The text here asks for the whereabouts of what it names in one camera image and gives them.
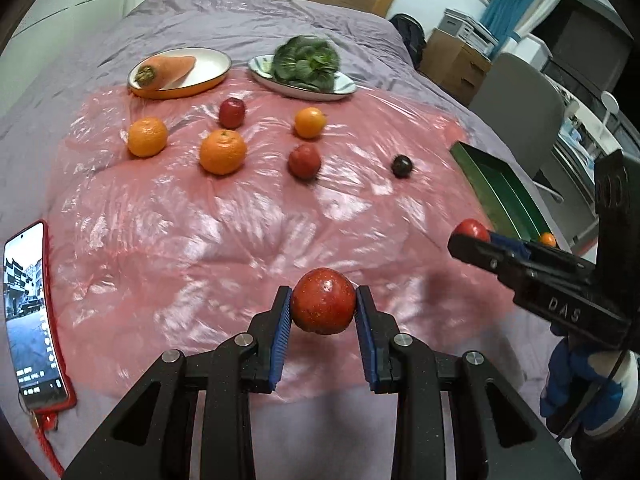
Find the right blue gloved hand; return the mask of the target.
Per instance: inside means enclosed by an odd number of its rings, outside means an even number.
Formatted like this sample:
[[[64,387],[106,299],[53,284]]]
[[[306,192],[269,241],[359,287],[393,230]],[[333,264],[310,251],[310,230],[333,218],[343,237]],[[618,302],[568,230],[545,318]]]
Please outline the right blue gloved hand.
[[[557,438],[611,437],[639,418],[639,356],[563,334],[552,351],[540,414]]]

